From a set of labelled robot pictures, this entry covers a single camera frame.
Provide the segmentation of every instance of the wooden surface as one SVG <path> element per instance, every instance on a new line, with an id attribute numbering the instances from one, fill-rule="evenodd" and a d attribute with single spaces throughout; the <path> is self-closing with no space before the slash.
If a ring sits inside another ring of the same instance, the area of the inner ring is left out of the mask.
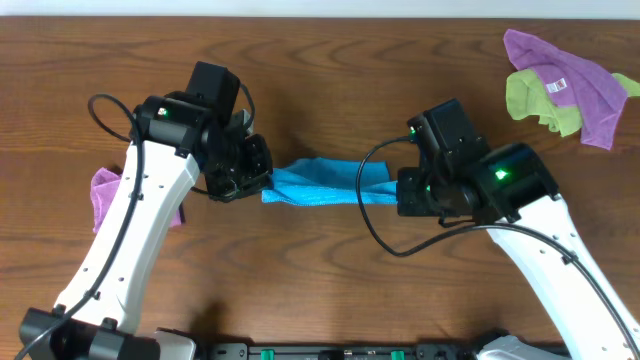
<path id="1" fill-rule="evenodd" d="M 640 100 L 627 103 L 611 152 L 533 118 L 511 120 L 507 28 L 640 79 L 637 22 L 1 18 L 0 357 L 18 350 L 27 308 L 49 309 L 89 249 L 92 175 L 123 165 L 126 146 L 91 122 L 87 99 L 108 92 L 133 108 L 184 89 L 198 60 L 228 66 L 249 86 L 278 167 L 301 157 L 360 160 L 405 134 L 409 117 L 457 97 L 493 146 L 523 141 L 541 154 L 586 245 L 640 317 Z M 98 110 L 128 130 L 117 110 Z M 417 151 L 397 145 L 376 159 L 395 174 Z M 396 259 L 355 206 L 294 208 L 258 196 L 225 205 L 190 194 L 184 209 L 187 224 L 169 231 L 151 276 L 141 331 L 388 343 L 503 327 L 559 340 L 486 234 Z M 393 207 L 372 207 L 371 217 L 399 247 L 441 231 Z"/>

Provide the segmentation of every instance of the white backdrop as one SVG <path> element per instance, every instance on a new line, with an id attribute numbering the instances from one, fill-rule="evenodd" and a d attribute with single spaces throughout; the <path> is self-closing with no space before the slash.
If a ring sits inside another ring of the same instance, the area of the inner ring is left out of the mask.
<path id="1" fill-rule="evenodd" d="M 0 15 L 640 19 L 640 0 L 0 0 Z"/>

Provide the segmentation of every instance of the lime green towel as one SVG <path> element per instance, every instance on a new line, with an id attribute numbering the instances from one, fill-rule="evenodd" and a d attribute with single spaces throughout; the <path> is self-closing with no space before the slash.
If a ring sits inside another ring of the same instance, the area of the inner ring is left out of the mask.
<path id="1" fill-rule="evenodd" d="M 640 96 L 640 84 L 622 74 L 612 74 L 624 87 L 629 97 Z M 525 69 L 507 78 L 507 111 L 514 120 L 522 120 L 529 115 L 538 115 L 541 125 L 548 125 L 549 131 L 560 132 L 560 136 L 571 135 L 582 127 L 582 116 L 577 106 L 557 107 L 538 75 Z"/>

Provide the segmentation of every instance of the purple towel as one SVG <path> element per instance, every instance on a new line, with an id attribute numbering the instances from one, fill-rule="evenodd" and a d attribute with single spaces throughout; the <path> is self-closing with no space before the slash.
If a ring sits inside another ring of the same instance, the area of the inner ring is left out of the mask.
<path id="1" fill-rule="evenodd" d="M 105 168 L 101 168 L 93 175 L 89 196 L 91 197 L 91 203 L 93 203 L 94 233 L 98 233 L 98 230 L 100 230 L 100 226 L 104 221 L 104 217 L 107 215 L 107 211 L 109 211 L 109 207 L 111 207 L 119 185 L 120 176 Z M 173 219 L 171 219 L 169 226 L 173 227 L 180 224 L 182 224 L 182 218 L 180 217 L 180 211 L 178 211 Z"/>
<path id="2" fill-rule="evenodd" d="M 536 72 L 554 104 L 578 105 L 583 144 L 611 150 L 627 92 L 607 70 L 516 30 L 507 30 L 504 46 L 516 69 Z"/>

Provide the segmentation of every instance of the blue cloth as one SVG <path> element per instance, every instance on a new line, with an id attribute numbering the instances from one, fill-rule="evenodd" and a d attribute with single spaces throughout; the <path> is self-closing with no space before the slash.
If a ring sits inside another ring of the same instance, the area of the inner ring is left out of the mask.
<path id="1" fill-rule="evenodd" d="M 300 159 L 284 169 L 273 169 L 273 190 L 262 191 L 262 202 L 297 206 L 357 204 L 359 161 Z M 362 171 L 365 204 L 396 204 L 396 182 L 385 162 L 367 163 Z"/>

